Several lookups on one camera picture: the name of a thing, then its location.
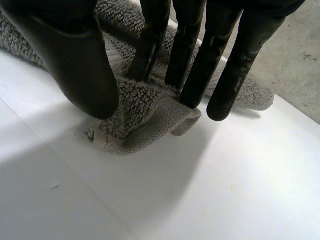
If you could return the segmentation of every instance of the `folded towel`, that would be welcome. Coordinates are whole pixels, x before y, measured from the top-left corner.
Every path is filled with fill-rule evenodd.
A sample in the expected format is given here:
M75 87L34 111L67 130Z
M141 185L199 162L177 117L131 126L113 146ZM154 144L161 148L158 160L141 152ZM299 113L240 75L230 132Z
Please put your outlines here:
M107 120L97 120L80 135L95 148L117 155L134 154L172 133L182 136L201 117L198 109L180 104L179 93L164 83L177 25L170 22L161 53L147 83L126 78L136 52L144 17L137 0L99 0L95 13L104 31L105 48L120 93L119 109ZM199 51L199 41L192 61ZM45 68L32 47L0 13L0 47ZM225 66L221 62L206 91L211 96ZM236 105L265 110L273 103L273 94L253 79L248 79Z

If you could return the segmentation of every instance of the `terry cloth towel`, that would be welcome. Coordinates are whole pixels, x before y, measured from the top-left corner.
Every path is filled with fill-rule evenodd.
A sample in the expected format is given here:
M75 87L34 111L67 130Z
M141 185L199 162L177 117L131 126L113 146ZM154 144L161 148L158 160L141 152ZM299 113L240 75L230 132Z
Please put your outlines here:
M107 120L96 120L88 129L79 131L95 148L117 155L134 154L168 133L182 136L201 117L198 109L178 103L179 93L165 85L164 78L177 25L170 21L168 31L148 83L126 78L144 26L139 0L99 0L95 10L104 31L105 47L120 93L116 114ZM199 51L198 41L192 61ZM0 47L29 62L45 68L28 42L0 13ZM211 96L225 63L221 61L206 95ZM253 79L247 79L236 105L263 111L273 103L273 93Z

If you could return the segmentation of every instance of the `white table surface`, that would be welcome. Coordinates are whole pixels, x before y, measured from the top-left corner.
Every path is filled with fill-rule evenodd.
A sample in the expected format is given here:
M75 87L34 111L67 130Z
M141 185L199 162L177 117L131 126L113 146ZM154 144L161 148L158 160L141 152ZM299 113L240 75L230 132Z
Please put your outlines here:
M320 126L278 96L223 122L205 109L182 137L99 152L52 77L0 51L0 239L320 239Z

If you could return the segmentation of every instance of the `concrete floor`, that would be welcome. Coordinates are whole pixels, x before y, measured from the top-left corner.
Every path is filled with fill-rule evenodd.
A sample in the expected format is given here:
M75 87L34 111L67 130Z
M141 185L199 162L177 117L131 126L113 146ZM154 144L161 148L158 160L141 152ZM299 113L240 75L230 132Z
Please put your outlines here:
M320 124L320 0L306 1L263 46L250 75ZM171 8L171 19L176 20ZM203 18L199 38L205 34ZM236 25L224 56L229 57Z

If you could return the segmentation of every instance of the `gray floor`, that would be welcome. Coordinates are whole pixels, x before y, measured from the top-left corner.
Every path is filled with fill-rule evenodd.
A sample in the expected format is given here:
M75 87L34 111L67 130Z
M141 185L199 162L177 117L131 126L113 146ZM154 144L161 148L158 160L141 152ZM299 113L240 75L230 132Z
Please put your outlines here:
M171 19L176 21L171 9ZM205 19L199 38L205 33ZM224 53L229 57L238 25ZM320 124L320 0L307 0L264 45L250 75Z

